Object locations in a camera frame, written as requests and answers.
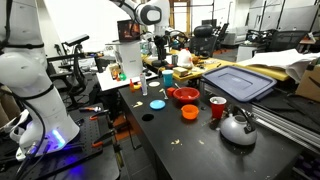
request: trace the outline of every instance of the tea kettle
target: tea kettle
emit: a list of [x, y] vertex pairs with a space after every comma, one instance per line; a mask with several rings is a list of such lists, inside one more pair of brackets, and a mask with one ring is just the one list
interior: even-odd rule
[[222, 121], [220, 132], [229, 141], [238, 145], [252, 145], [257, 140], [253, 115], [238, 106], [229, 108], [229, 117]]

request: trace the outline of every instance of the blue light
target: blue light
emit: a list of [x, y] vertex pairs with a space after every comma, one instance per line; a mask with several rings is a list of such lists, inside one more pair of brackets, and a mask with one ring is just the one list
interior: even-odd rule
[[63, 146], [66, 143], [66, 141], [62, 138], [62, 136], [60, 135], [60, 133], [57, 130], [55, 130], [55, 129], [52, 130], [52, 134], [58, 140], [59, 147]]

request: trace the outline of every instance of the office chair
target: office chair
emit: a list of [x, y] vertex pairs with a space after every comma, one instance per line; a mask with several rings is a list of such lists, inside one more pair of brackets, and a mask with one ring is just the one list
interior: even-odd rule
[[71, 100], [71, 105], [67, 107], [67, 110], [74, 110], [78, 109], [79, 107], [83, 106], [85, 103], [79, 103], [78, 101], [81, 100], [86, 95], [81, 95], [81, 97], [76, 100], [75, 97], [79, 96], [86, 90], [87, 80], [83, 75], [80, 66], [79, 66], [79, 57], [83, 57], [84, 55], [80, 53], [79, 48], [81, 45], [77, 45], [75, 47], [74, 54], [67, 55], [67, 56], [58, 56], [48, 58], [47, 61], [50, 63], [51, 61], [62, 60], [66, 58], [73, 57], [73, 69], [71, 72], [59, 73], [59, 74], [49, 74], [50, 79], [53, 81], [53, 84], [56, 86], [59, 92], [67, 92]]
[[270, 42], [266, 42], [264, 48], [252, 51], [252, 57], [257, 52], [277, 52], [289, 49], [297, 49], [300, 41], [307, 35], [307, 31], [277, 31], [272, 35]]
[[226, 31], [228, 29], [229, 23], [225, 23], [223, 24], [222, 28], [219, 30], [218, 32], [218, 40], [217, 40], [217, 46], [216, 46], [216, 50], [220, 51], [220, 54], [222, 54], [223, 49], [221, 48], [221, 42], [224, 40], [224, 38], [226, 37]]
[[190, 39], [189, 51], [196, 56], [212, 57], [217, 36], [212, 34], [213, 27], [208, 25], [198, 26], [194, 29], [194, 37]]

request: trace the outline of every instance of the floor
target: floor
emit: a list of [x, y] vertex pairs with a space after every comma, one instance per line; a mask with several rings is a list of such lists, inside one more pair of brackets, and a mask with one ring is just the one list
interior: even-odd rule
[[[227, 60], [234, 62], [236, 60], [237, 55], [237, 48], [234, 49], [226, 49], [222, 51], [216, 51], [213, 54], [214, 58]], [[84, 94], [88, 95], [94, 84], [98, 83], [95, 76], [86, 75], [88, 79], [88, 85], [87, 89], [84, 92]], [[83, 99], [81, 99], [82, 102], [86, 102], [89, 100], [88, 96], [85, 96]], [[115, 120], [115, 126], [124, 123], [125, 120], [120, 115]], [[128, 133], [128, 128], [124, 127], [118, 130], [116, 134], [117, 140], [119, 140], [119, 143], [122, 148], [122, 156], [124, 161], [124, 167], [121, 168], [121, 176], [120, 180], [155, 180], [156, 179], [156, 173], [153, 169], [145, 151], [143, 148], [139, 148], [137, 150], [134, 150], [131, 145], [130, 136]], [[134, 134], [134, 131], [132, 128], [130, 128], [130, 132], [132, 134], [132, 140], [135, 145], [140, 144], [137, 136]]]

